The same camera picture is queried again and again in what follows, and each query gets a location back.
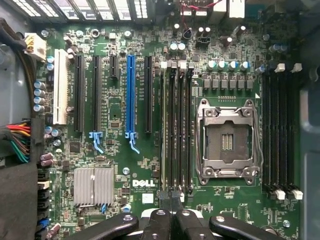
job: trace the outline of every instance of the white pci slot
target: white pci slot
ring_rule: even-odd
[[[68,53],[54,50],[53,124],[67,124]]]

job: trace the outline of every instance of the green circuit board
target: green circuit board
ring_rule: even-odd
[[[48,168],[50,172],[50,224],[61,224],[59,239],[81,231],[106,218],[110,218],[124,210],[129,204],[130,211],[140,216],[144,210],[157,208],[159,201],[157,192],[165,184],[161,174],[153,175],[154,171],[161,171],[163,158],[162,132],[167,126],[162,126],[162,62],[181,61],[194,64],[191,82],[191,136],[190,159],[193,192],[185,196],[183,205],[187,209],[198,210],[205,219],[219,213],[233,216],[258,227],[271,226],[286,239],[299,237],[300,203],[297,200],[273,200],[263,192],[261,177],[256,177],[253,185],[247,185],[241,178],[213,178],[207,185],[201,185],[195,169],[195,114],[202,99],[207,99],[211,106],[241,107],[248,99],[252,100],[257,112],[259,129],[262,129],[262,83],[261,77],[256,75],[255,68],[268,58],[268,47],[280,40],[287,43],[296,35],[295,23],[261,25],[255,21],[247,22],[245,34],[238,37],[237,42],[227,48],[221,47],[219,40],[222,29],[211,26],[212,41],[205,48],[197,48],[192,40],[181,41],[181,33],[176,36],[172,32],[172,23],[167,20],[163,26],[142,27],[117,25],[68,25],[47,26],[50,33],[47,38],[47,56],[54,56],[55,49],[66,49],[64,36],[69,36],[81,55],[85,59],[85,90],[84,90],[84,129],[83,132],[74,131],[72,114],[67,117],[67,125],[53,126],[62,131],[61,145],[53,145],[53,139],[46,141],[46,153],[53,153],[54,164]],[[99,31],[99,37],[92,37],[92,30]],[[82,31],[83,36],[76,37],[76,31]],[[124,32],[130,31],[132,36],[125,37]],[[264,34],[270,35],[270,40],[263,39]],[[171,43],[185,43],[184,53],[170,55]],[[119,52],[125,50],[124,57]],[[112,79],[110,74],[109,57],[117,54],[118,67],[121,69],[119,79]],[[136,56],[135,81],[135,130],[137,132],[136,147],[140,154],[131,149],[129,140],[125,138],[126,127],[126,86],[127,55]],[[93,139],[89,133],[93,131],[93,56],[100,56],[102,60],[101,85],[101,147],[104,153],[95,150]],[[144,99],[144,57],[152,56],[153,85],[152,85],[152,133],[145,133],[145,99]],[[252,81],[251,89],[205,89],[204,74],[209,60],[219,62],[237,61],[249,62],[246,74],[236,70],[238,79]],[[38,66],[38,78],[47,80],[47,65]],[[220,78],[228,78],[228,70],[218,74]],[[75,105],[75,66],[68,66],[67,105]],[[45,119],[49,125],[52,117],[52,103],[54,88],[48,89],[45,104]],[[299,162],[299,152],[294,153]],[[108,168],[113,169],[114,202],[108,203],[102,212],[101,205],[79,207],[74,203],[74,171],[78,168]],[[129,174],[124,175],[123,169],[128,168]],[[133,180],[147,181],[147,186],[138,184],[133,186]],[[290,227],[284,227],[284,220],[290,222]]]

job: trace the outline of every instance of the yellow wire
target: yellow wire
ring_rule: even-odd
[[[18,133],[18,134],[22,134],[22,135],[25,135],[25,136],[27,136],[27,137],[30,137],[31,135],[29,134],[29,133],[26,133],[25,131],[17,131],[17,130],[15,130],[15,131],[11,131],[11,132],[13,132],[13,133]]]

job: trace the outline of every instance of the motherboard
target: motherboard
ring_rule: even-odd
[[[38,178],[49,182],[38,207],[60,224],[57,239],[118,213],[141,216],[159,207],[160,191],[178,192],[205,219],[299,237],[299,83],[279,64],[299,62],[295,20],[247,19],[230,31],[177,15],[38,33],[47,44],[37,66],[46,85],[35,106],[46,125]]]

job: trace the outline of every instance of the cpu socket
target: cpu socket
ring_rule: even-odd
[[[203,98],[196,116],[196,170],[206,185],[211,178],[244,178],[252,185],[259,172],[258,115],[252,100],[240,107],[210,106]]]

